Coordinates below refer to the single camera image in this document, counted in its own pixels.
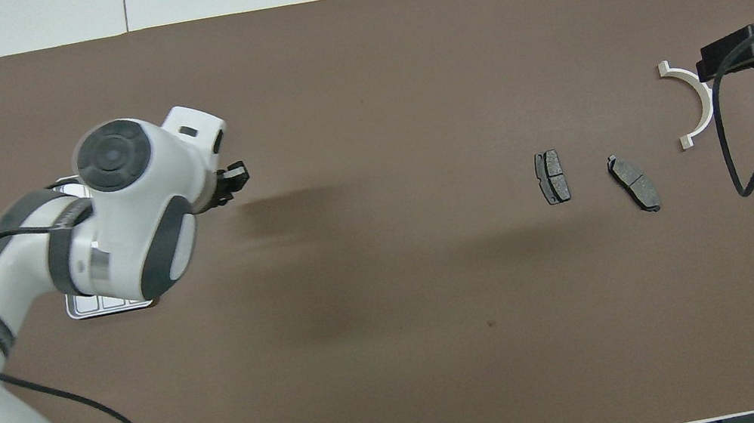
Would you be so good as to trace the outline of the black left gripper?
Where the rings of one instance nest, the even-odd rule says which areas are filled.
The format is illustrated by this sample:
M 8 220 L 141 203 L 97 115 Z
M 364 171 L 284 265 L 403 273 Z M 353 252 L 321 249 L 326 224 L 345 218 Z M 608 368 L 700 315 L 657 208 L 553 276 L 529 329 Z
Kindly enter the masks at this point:
M 199 195 L 191 204 L 193 213 L 207 212 L 218 204 L 232 201 L 234 195 L 244 188 L 249 177 L 251 175 L 243 161 L 234 162 L 225 170 L 208 173 L 199 189 Z

